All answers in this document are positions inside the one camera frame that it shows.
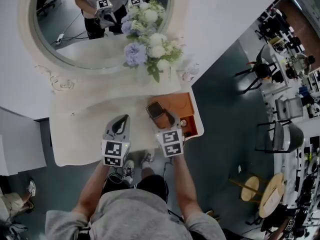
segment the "sneaker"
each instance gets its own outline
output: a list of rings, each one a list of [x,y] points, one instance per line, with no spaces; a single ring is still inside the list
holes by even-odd
[[[122,167],[123,179],[129,184],[134,180],[133,175],[135,174],[135,162],[133,160],[127,160]]]
[[[155,150],[145,150],[144,157],[141,161],[140,167],[143,170],[144,168],[150,167],[150,164],[155,160]]]
[[[36,195],[36,184],[32,179],[29,182],[29,186],[28,186],[27,190],[31,194],[32,197],[34,197]]]

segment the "chair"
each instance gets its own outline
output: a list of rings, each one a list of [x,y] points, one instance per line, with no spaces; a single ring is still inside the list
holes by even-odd
[[[271,125],[271,124],[274,124],[274,128],[268,131],[274,130],[273,140],[272,140],[273,150],[255,148],[254,149],[255,151],[261,151],[268,154],[291,153],[292,151],[295,151],[299,147],[301,147],[302,144],[304,143],[305,136],[303,131],[300,128],[298,128],[294,123],[292,123],[290,120],[260,123],[257,126],[260,127],[260,126]],[[288,125],[289,139],[285,139],[285,129],[284,129],[285,125]],[[289,142],[289,147],[287,150],[284,150],[284,144],[286,142]]]
[[[275,100],[274,114],[277,114],[278,120],[290,120],[304,116],[304,109],[301,98],[289,98],[286,100]]]
[[[250,86],[243,91],[243,94],[245,94],[248,91],[256,90],[258,89],[262,83],[259,83],[257,87],[252,88],[252,86],[255,85],[256,82],[259,81],[259,79],[265,79],[272,77],[273,73],[277,70],[277,66],[274,63],[272,57],[271,57],[271,50],[270,47],[265,44],[259,54],[256,57],[256,61],[249,62],[249,64],[254,64],[253,68],[241,71],[237,74],[235,74],[235,77],[240,76],[242,74],[249,74],[255,72],[257,75],[257,78],[250,84]]]

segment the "round mirror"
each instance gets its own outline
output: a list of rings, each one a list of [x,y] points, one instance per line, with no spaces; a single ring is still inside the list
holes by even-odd
[[[105,14],[97,13],[101,0],[36,0],[35,32],[47,52],[56,59],[86,70],[121,66],[124,48],[131,41],[122,32],[131,0],[105,0]],[[166,25],[170,0],[157,0],[166,9],[158,29]]]

